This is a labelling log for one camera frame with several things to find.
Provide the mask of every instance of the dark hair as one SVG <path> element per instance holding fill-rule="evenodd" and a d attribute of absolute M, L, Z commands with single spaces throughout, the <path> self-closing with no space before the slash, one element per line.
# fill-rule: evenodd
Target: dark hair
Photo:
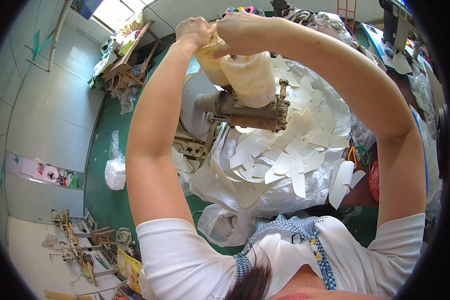
<path fill-rule="evenodd" d="M 272 281 L 272 267 L 265 253 L 263 253 L 265 255 L 264 262 L 258 262 L 255 250 L 253 250 L 253 254 L 255 262 L 251 271 L 235 282 L 228 290 L 225 300 L 265 300 Z"/>

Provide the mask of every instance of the plastic bottle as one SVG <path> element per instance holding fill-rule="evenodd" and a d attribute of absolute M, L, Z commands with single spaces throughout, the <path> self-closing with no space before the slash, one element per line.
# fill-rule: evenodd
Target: plastic bottle
<path fill-rule="evenodd" d="M 272 58 L 268 51 L 251 56 L 225 55 L 222 70 L 242 105 L 261 108 L 275 98 Z"/>
<path fill-rule="evenodd" d="M 208 80 L 216 86 L 225 87 L 230 83 L 222 71 L 220 58 L 212 58 L 214 49 L 220 45 L 225 45 L 225 41 L 221 39 L 217 33 L 214 33 L 208 43 L 195 51 L 194 55 L 205 72 L 205 75 L 207 75 Z"/>

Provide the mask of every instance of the woman's arm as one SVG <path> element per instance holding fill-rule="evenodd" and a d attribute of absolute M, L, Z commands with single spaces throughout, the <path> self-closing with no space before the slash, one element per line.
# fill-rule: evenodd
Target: woman's arm
<path fill-rule="evenodd" d="M 396 84 L 368 58 L 323 33 L 283 18 L 230 13 L 217 32 L 227 45 L 216 56 L 281 53 L 309 67 L 337 91 L 377 136 L 378 227 L 425 212 L 425 160 L 420 132 Z"/>
<path fill-rule="evenodd" d="M 135 225 L 192 214 L 172 163 L 171 147 L 180 116 L 183 80 L 193 53 L 215 30 L 204 18 L 176 28 L 176 42 L 150 77 L 133 113 L 126 146 L 128 200 Z"/>

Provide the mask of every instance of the red plastic bag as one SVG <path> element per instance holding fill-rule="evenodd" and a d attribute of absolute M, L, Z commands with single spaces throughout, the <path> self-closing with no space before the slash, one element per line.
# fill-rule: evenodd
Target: red plastic bag
<path fill-rule="evenodd" d="M 370 176 L 368 177 L 368 187 L 370 188 L 370 193 L 372 194 L 373 200 L 379 201 L 379 181 L 378 181 L 378 160 L 376 160 L 372 165 L 372 170 L 370 171 Z"/>

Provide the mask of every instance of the window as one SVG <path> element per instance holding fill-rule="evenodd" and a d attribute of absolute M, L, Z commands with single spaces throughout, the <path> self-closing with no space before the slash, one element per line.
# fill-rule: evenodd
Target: window
<path fill-rule="evenodd" d="M 155 0 L 103 0 L 93 16 L 114 31 L 152 2 Z"/>

